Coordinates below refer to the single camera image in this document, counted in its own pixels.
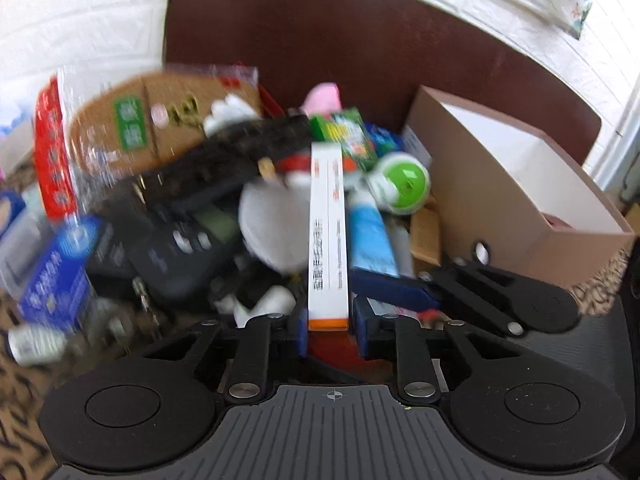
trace green label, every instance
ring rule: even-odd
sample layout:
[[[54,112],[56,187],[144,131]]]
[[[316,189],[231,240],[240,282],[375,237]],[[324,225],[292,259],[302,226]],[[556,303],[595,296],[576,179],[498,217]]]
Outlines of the green label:
[[[126,152],[146,146],[145,115],[137,97],[123,97],[113,104],[120,143]]]

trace pile of clutter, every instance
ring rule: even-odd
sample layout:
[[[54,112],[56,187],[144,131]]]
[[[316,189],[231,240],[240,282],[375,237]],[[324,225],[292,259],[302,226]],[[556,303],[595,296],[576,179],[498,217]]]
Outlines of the pile of clutter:
[[[36,103],[38,183],[0,195],[0,285],[24,320],[12,356],[126,348],[185,312],[244,328],[298,301],[310,330],[346,329],[350,268],[440,265],[429,161],[406,141],[331,83],[284,113],[244,66],[62,69]]]

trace green package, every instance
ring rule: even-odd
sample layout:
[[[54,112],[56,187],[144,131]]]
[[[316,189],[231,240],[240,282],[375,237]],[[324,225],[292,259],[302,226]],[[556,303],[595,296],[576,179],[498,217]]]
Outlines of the green package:
[[[310,124],[316,139],[340,142],[342,152],[353,159],[362,171],[371,170],[378,160],[373,142],[356,108],[314,116]]]

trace gray ribbed panel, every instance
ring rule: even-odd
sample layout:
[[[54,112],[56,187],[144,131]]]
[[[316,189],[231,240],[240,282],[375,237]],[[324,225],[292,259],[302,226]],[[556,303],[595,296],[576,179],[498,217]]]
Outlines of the gray ribbed panel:
[[[383,385],[281,386],[229,410],[195,452],[119,477],[63,466],[52,480],[613,480],[605,466],[565,476],[500,468],[460,444],[433,408],[406,408]]]

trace blue box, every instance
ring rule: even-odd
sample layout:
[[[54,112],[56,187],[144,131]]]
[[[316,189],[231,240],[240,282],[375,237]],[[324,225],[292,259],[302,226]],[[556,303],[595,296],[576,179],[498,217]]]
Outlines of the blue box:
[[[101,223],[99,218],[85,216],[60,228],[18,302],[25,321],[65,332],[81,328],[92,296],[84,264],[94,250]]]

